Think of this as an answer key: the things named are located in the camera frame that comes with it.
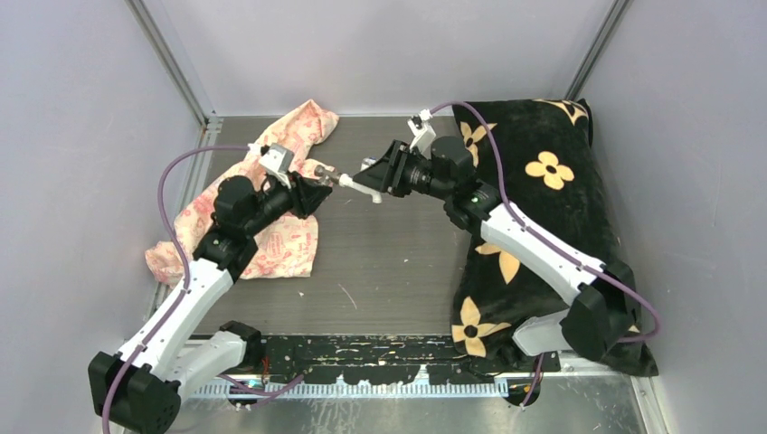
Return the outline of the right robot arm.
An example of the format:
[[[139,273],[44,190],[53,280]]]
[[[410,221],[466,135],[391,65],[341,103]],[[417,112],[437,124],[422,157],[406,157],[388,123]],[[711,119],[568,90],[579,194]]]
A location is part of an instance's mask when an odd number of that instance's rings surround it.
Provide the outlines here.
[[[426,156],[417,146],[394,140],[378,159],[364,162],[352,180],[366,193],[404,197],[417,192],[443,202],[458,228],[516,257],[567,305],[546,316],[531,316],[502,347],[505,365],[522,372],[539,354],[571,350],[600,360],[616,344],[627,344],[639,320],[639,303],[629,293],[630,271],[606,264],[558,239],[500,191],[480,180],[473,158],[457,137],[433,140]]]

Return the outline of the pink printed cloth bag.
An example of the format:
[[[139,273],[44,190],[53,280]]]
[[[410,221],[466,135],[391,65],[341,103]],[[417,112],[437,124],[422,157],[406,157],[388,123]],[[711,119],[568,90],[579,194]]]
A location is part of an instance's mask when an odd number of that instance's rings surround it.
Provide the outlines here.
[[[308,99],[272,122],[253,143],[286,147],[294,154],[290,169],[313,178],[320,162],[309,157],[310,150],[328,139],[338,122],[339,116],[335,112]],[[259,165],[259,159],[256,153],[249,152],[230,164],[176,215],[175,234],[188,259],[192,258],[194,248],[213,223],[213,201],[218,195],[219,184],[230,176],[243,175],[254,187],[260,188],[266,172]],[[309,277],[317,254],[318,233],[318,221],[314,216],[300,219],[288,213],[280,217],[256,235],[258,251],[241,277]],[[150,272],[161,283],[172,287],[183,277],[182,261],[172,241],[160,241],[146,250],[145,260]]]

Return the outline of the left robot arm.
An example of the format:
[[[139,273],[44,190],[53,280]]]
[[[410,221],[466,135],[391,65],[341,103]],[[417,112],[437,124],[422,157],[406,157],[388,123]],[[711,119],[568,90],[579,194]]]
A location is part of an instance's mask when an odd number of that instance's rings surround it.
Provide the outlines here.
[[[182,403],[214,377],[234,367],[253,373],[262,365],[260,331],[237,321],[222,325],[194,350],[183,349],[256,255],[256,235],[286,213],[306,219],[333,192],[296,172],[266,180],[264,191],[242,175],[219,184],[213,225],[173,294],[119,350],[99,352],[91,360],[91,397],[103,432],[117,424],[135,433],[165,433]]]

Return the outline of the black flower pattern pillow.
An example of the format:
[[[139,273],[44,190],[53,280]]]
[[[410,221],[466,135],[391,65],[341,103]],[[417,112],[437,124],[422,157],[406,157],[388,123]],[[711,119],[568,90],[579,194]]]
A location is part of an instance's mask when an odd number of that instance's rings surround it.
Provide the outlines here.
[[[607,263],[619,257],[592,158],[585,100],[470,102],[453,113],[480,179],[503,186],[526,216],[577,250]],[[516,327],[564,307],[516,257],[476,237],[454,294],[451,335],[457,350],[470,356],[521,353],[513,341]]]

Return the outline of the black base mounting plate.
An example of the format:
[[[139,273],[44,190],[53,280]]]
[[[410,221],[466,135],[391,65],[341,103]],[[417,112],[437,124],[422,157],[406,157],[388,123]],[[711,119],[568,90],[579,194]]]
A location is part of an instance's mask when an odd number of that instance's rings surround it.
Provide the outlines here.
[[[516,350],[489,359],[459,352],[447,335],[268,335],[258,364],[228,370],[234,375],[287,382],[302,374],[307,384],[409,384],[420,370],[429,385],[490,383],[504,374],[528,378],[536,361]]]

